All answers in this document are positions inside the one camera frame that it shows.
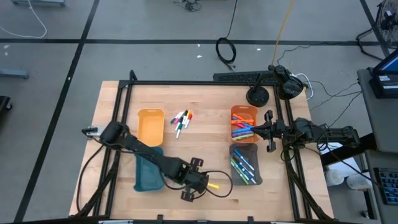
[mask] concrete floor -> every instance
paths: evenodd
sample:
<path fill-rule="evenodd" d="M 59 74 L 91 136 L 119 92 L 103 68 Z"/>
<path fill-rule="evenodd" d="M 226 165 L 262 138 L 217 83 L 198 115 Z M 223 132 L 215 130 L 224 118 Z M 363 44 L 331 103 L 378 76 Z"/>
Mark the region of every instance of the concrete floor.
<path fill-rule="evenodd" d="M 233 0 L 203 0 L 200 11 L 188 13 L 173 0 L 100 0 L 89 39 L 211 39 L 225 36 Z M 94 0 L 67 0 L 67 6 L 35 6 L 47 26 L 48 39 L 79 39 Z M 367 0 L 376 16 L 379 1 Z M 238 1 L 230 39 L 275 40 L 289 0 Z M 0 26 L 24 35 L 41 35 L 42 28 L 25 6 L 0 2 Z M 301 0 L 295 3 L 282 40 L 347 41 L 370 28 L 359 0 Z M 15 38 L 0 30 L 0 39 Z M 365 40 L 376 41 L 374 34 Z M 12 222 L 47 132 L 77 44 L 0 44 L 0 68 L 20 68 L 30 79 L 0 78 L 0 95 L 12 97 L 0 134 L 0 223 Z M 295 45 L 281 45 L 279 56 Z M 273 45 L 237 45 L 236 71 L 265 70 Z M 380 47 L 366 47 L 382 57 Z M 337 93 L 356 81 L 356 71 L 377 60 L 357 46 L 312 46 L 287 52 L 281 60 L 294 73 L 305 73 Z M 103 80 L 127 79 L 133 69 L 140 80 L 211 80 L 229 72 L 213 44 L 85 44 L 55 128 L 47 157 L 24 221 L 66 217 L 75 190 L 86 139 L 80 129 L 90 125 Z M 354 86 L 348 92 L 358 90 Z M 328 97 L 314 84 L 310 108 Z M 314 123 L 330 124 L 350 97 L 335 98 L 312 111 Z M 354 126 L 371 132 L 362 97 L 358 97 L 335 126 Z M 336 218 L 347 222 L 377 223 L 359 216 L 366 208 L 362 193 L 345 186 L 330 188 Z"/>

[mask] marker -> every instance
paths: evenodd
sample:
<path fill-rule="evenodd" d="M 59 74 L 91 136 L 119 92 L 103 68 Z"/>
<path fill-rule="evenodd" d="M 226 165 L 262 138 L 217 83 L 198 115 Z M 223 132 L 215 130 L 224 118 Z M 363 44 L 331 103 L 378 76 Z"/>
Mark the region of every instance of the marker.
<path fill-rule="evenodd" d="M 251 175 L 252 177 L 254 177 L 254 174 L 253 174 L 250 170 L 248 170 L 248 169 L 243 165 L 243 163 L 240 161 L 240 159 L 239 159 L 238 156 L 235 156 L 235 155 L 233 154 L 233 155 L 232 155 L 232 158 L 235 160 L 235 162 L 236 162 L 238 165 L 240 165 L 246 172 L 248 172 L 249 175 Z"/>
<path fill-rule="evenodd" d="M 231 124 L 243 124 L 243 123 L 253 123 L 254 120 L 252 119 L 245 119 L 245 120 L 233 120 Z"/>
<path fill-rule="evenodd" d="M 213 187 L 215 189 L 220 189 L 219 185 L 216 185 L 216 184 L 207 183 L 207 186 Z"/>
<path fill-rule="evenodd" d="M 175 131 L 178 130 L 178 127 L 180 126 L 180 124 L 182 125 L 182 119 L 184 119 L 183 116 L 180 117 L 180 119 L 179 119 L 179 121 L 178 121 L 178 124 L 177 124 L 177 126 L 175 127 Z"/>
<path fill-rule="evenodd" d="M 244 131 L 242 133 L 234 133 L 234 134 L 232 134 L 232 137 L 234 138 L 234 137 L 242 136 L 245 134 L 253 134 L 253 132 L 252 131 Z"/>
<path fill-rule="evenodd" d="M 174 124 L 177 124 L 178 123 L 178 121 L 180 120 L 180 118 L 181 118 L 181 116 L 184 114 L 184 111 L 181 111 L 180 112 L 180 116 L 178 116 L 178 117 L 176 117 L 176 119 L 175 119 L 175 121 L 174 121 Z"/>
<path fill-rule="evenodd" d="M 232 161 L 231 161 L 231 166 L 234 167 L 235 171 L 236 171 L 236 172 L 238 173 L 238 175 L 242 178 L 243 182 L 244 182 L 246 185 L 249 185 L 249 182 L 243 177 L 242 174 L 239 173 L 239 171 L 238 171 L 239 169 L 238 169 L 237 167 L 235 167 L 235 165 L 232 163 Z"/>
<path fill-rule="evenodd" d="M 175 121 L 176 119 L 179 119 L 179 116 L 181 116 L 181 114 L 182 114 L 182 111 L 179 112 L 179 113 L 170 121 L 170 124 L 173 124 L 174 121 Z"/>
<path fill-rule="evenodd" d="M 178 137 L 180 136 L 181 129 L 182 129 L 182 124 L 179 123 L 179 125 L 178 125 L 178 130 L 177 130 L 177 135 L 176 135 L 176 137 L 175 137 L 176 139 L 178 139 Z"/>
<path fill-rule="evenodd" d="M 236 162 L 232 158 L 231 158 L 231 162 L 235 165 L 236 168 L 238 168 L 239 173 L 242 174 L 246 180 L 250 180 L 249 177 L 246 174 L 244 174 L 244 172 L 239 168 L 239 166 L 236 164 Z"/>
<path fill-rule="evenodd" d="M 247 164 L 247 165 L 250 167 L 250 169 L 252 169 L 252 170 L 254 171 L 253 166 L 251 166 L 250 163 L 249 163 L 247 160 L 245 160 L 245 158 L 242 156 L 242 154 L 240 154 L 240 153 L 238 152 L 238 150 L 234 149 L 234 152 L 236 153 L 236 155 L 238 155 L 239 158 L 242 159 L 242 161 L 243 161 L 245 164 Z"/>
<path fill-rule="evenodd" d="M 233 120 L 238 120 L 239 118 L 237 118 L 237 117 L 232 117 L 232 119 Z M 250 124 L 246 124 L 246 123 L 244 123 L 244 124 L 242 124 L 244 127 L 247 127 L 247 128 L 253 128 L 254 126 L 253 125 L 250 125 Z"/>
<path fill-rule="evenodd" d="M 192 113 L 190 113 L 190 114 L 189 114 L 189 117 L 188 117 L 188 119 L 187 119 L 187 123 L 185 124 L 185 128 L 188 127 L 188 124 L 189 124 L 189 122 L 192 120 L 192 117 L 193 117 L 193 115 L 192 115 Z"/>
<path fill-rule="evenodd" d="M 243 173 L 243 174 L 245 174 L 245 177 L 250 177 L 250 181 L 253 182 L 254 184 L 257 184 L 257 182 L 256 182 L 256 181 L 254 180 L 254 178 L 252 177 L 252 176 L 254 176 L 254 175 L 253 175 L 251 172 L 249 173 L 249 171 L 246 171 L 246 168 L 244 168 L 244 167 L 241 165 L 241 163 L 239 164 L 239 162 L 236 161 L 235 159 L 232 159 L 232 158 L 231 158 L 231 160 L 235 161 L 237 167 L 238 167 L 239 169 L 242 170 L 242 173 Z"/>
<path fill-rule="evenodd" d="M 244 132 L 244 131 L 251 131 L 251 128 L 241 128 L 241 129 L 237 129 L 237 130 L 232 130 L 232 133 L 240 133 L 240 132 Z"/>
<path fill-rule="evenodd" d="M 184 117 L 185 119 L 183 120 L 183 123 L 182 123 L 183 125 L 185 125 L 187 123 L 190 113 L 191 113 L 191 111 L 188 111 L 187 115 Z"/>
<path fill-rule="evenodd" d="M 236 113 L 233 113 L 232 116 L 234 116 L 235 118 L 238 118 L 238 119 L 244 119 L 241 116 L 237 115 Z"/>
<path fill-rule="evenodd" d="M 240 128 L 248 128 L 248 127 L 246 127 L 245 125 L 243 125 L 243 124 L 235 124 L 236 126 L 238 126 L 238 127 L 240 127 Z"/>
<path fill-rule="evenodd" d="M 184 114 L 183 114 L 183 119 L 182 119 L 182 124 L 185 124 L 185 119 L 187 118 L 187 113 L 188 113 L 188 110 L 185 110 L 185 112 L 184 112 Z"/>
<path fill-rule="evenodd" d="M 245 135 L 242 135 L 242 136 L 238 136 L 238 137 L 232 138 L 232 140 L 240 141 L 242 139 L 250 138 L 250 137 L 253 137 L 253 136 L 254 136 L 254 134 L 245 134 Z"/>

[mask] orange bin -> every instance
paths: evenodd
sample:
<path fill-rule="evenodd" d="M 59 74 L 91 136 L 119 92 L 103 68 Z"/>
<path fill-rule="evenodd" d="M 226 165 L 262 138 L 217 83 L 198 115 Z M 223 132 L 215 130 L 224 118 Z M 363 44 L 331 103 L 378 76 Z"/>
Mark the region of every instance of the orange bin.
<path fill-rule="evenodd" d="M 237 114 L 238 116 L 244 118 L 244 119 L 252 119 L 254 120 L 253 126 L 257 126 L 257 108 L 254 106 L 246 106 L 246 105 L 236 105 L 231 108 L 231 120 L 232 120 L 232 114 Z M 241 129 L 238 127 L 236 124 L 231 124 L 231 138 L 232 138 L 232 131 Z M 242 139 L 239 141 L 234 141 L 236 143 L 254 143 L 259 140 L 257 134 L 255 134 L 253 137 Z"/>
<path fill-rule="evenodd" d="M 150 147 L 163 143 L 164 111 L 162 109 L 141 109 L 138 111 L 137 138 Z"/>

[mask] wooden tabletop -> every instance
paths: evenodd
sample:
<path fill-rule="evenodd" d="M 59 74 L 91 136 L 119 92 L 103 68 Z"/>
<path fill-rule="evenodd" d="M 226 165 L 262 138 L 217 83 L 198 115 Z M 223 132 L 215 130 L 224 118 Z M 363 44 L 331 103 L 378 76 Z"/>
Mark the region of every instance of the wooden tabletop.
<path fill-rule="evenodd" d="M 93 125 L 107 125 L 111 121 L 118 82 L 102 83 L 93 118 Z M 273 110 L 276 114 L 275 98 L 272 87 L 269 102 L 258 108 L 257 123 L 264 122 L 264 113 Z M 190 161 L 192 157 L 204 160 L 202 170 L 223 170 L 231 173 L 229 164 L 229 145 L 231 140 L 230 109 L 234 105 L 247 105 L 247 86 L 203 86 L 203 85 L 134 85 L 129 105 L 127 125 L 131 133 L 136 134 L 138 115 L 142 108 L 160 108 L 165 111 L 164 142 L 161 145 L 166 156 L 181 157 Z M 121 119 L 124 95 L 122 96 Z M 285 104 L 282 109 L 287 122 Z M 310 119 L 305 93 L 290 101 L 294 118 Z M 180 137 L 175 138 L 175 126 L 169 121 L 182 110 L 192 110 L 193 119 Z M 158 192 L 136 192 L 136 158 L 132 154 L 123 154 L 119 165 L 118 180 L 114 195 L 111 218 L 151 219 L 163 214 L 165 220 L 247 220 L 253 216 L 255 221 L 293 221 L 292 204 L 285 163 L 280 159 L 282 143 L 274 139 L 277 150 L 266 152 L 267 141 L 260 139 L 258 145 L 259 169 L 263 182 L 255 186 L 234 186 L 227 198 L 216 198 L 211 194 L 194 201 L 180 199 L 180 191 L 163 188 Z M 97 142 L 88 141 L 82 166 L 100 147 Z M 308 147 L 316 150 L 314 144 Z M 104 150 L 88 165 L 81 187 L 80 206 L 92 196 L 98 186 Z M 320 157 L 308 149 L 301 150 L 302 164 L 307 182 L 307 189 L 319 206 L 329 216 L 333 216 L 329 194 Z M 229 190 L 229 181 L 223 175 L 211 175 L 211 182 L 220 185 L 216 193 L 225 194 Z M 302 197 L 297 189 L 297 199 L 301 217 L 305 217 Z M 106 201 L 105 190 L 102 202 Z M 76 192 L 70 209 L 75 214 Z M 104 214 L 102 203 L 100 214 Z"/>

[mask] teal tray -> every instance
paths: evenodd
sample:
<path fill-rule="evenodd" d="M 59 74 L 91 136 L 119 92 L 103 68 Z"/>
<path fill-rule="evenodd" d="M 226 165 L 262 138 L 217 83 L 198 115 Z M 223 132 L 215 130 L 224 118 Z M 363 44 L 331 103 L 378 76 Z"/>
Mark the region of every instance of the teal tray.
<path fill-rule="evenodd" d="M 163 155 L 161 147 L 154 149 Z M 134 190 L 138 192 L 147 192 L 160 190 L 164 187 L 163 180 L 159 174 L 159 168 L 141 156 L 136 156 L 136 184 Z"/>

